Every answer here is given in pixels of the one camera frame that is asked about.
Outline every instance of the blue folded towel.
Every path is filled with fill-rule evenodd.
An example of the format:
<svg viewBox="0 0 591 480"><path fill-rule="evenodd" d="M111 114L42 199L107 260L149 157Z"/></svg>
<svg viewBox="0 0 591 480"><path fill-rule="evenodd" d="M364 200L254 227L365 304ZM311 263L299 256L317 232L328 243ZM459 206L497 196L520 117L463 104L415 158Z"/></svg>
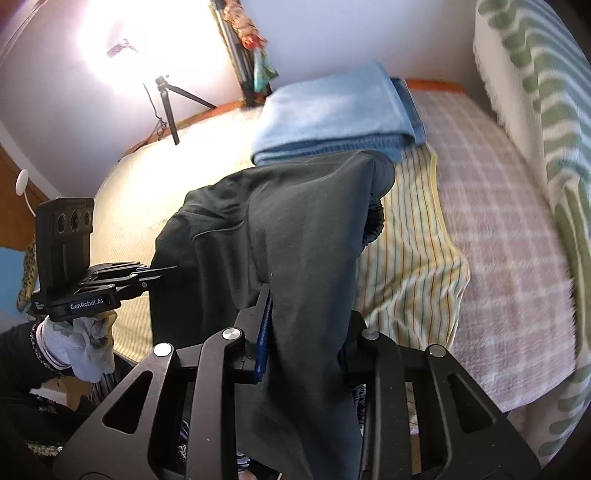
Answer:
<svg viewBox="0 0 591 480"><path fill-rule="evenodd" d="M390 79L380 64L371 63L277 89L259 119L252 161L264 165L366 149L397 162L402 149L424 142L423 125L404 81Z"/></svg>

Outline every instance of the black sleeve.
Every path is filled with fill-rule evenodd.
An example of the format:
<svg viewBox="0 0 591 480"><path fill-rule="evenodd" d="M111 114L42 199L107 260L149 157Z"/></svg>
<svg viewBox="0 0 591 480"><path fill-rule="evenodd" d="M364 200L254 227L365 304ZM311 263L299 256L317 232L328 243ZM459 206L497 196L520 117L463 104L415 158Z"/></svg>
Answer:
<svg viewBox="0 0 591 480"><path fill-rule="evenodd" d="M38 325L23 323L0 335L0 397L28 392L71 371L58 372L44 360L35 340Z"/></svg>

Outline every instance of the bangle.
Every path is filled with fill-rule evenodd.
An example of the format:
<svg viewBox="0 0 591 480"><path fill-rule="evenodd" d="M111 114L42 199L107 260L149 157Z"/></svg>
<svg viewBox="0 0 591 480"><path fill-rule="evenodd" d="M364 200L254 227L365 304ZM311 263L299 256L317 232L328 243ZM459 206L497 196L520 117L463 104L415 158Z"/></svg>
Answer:
<svg viewBox="0 0 591 480"><path fill-rule="evenodd" d="M41 350L40 343L42 344L43 342L37 341L37 331L41 327L42 323L43 323L43 321L36 322L33 325L33 328L31 328L31 333L29 335L29 338L31 339L31 346L33 347L33 351L35 352L37 359L45 368L54 372L56 375L62 375L64 373L64 370L67 369L69 367L69 365L66 365L64 368L59 368L59 367L55 367L54 365L52 365L50 363L50 361L48 361L48 358L44 354L44 351L47 351L47 350L46 349L44 349L43 351Z"/></svg>

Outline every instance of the colorful fabric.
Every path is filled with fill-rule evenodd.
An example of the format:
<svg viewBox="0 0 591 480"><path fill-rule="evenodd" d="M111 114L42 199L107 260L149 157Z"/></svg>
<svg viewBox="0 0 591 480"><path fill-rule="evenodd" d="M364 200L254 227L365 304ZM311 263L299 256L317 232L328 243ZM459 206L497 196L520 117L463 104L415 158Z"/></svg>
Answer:
<svg viewBox="0 0 591 480"><path fill-rule="evenodd" d="M382 199L384 230L358 260L355 309L371 329L399 345L451 348L470 280L452 244L437 197L437 157L427 145L407 149L394 187Z"/></svg>
<svg viewBox="0 0 591 480"><path fill-rule="evenodd" d="M591 66L541 0L480 0L474 49L493 107L547 195L574 278L576 370L525 412L523 435L545 464L591 401Z"/></svg>

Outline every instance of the woman's hand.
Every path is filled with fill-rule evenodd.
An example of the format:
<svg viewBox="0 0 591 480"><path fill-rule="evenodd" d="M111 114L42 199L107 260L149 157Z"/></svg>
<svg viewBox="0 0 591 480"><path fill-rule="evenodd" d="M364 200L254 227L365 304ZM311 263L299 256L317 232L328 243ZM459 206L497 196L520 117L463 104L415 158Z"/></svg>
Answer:
<svg viewBox="0 0 591 480"><path fill-rule="evenodd" d="M46 318L37 328L37 345L56 369L71 367L81 380L96 383L115 369L111 328L116 319L114 310L72 323Z"/></svg>

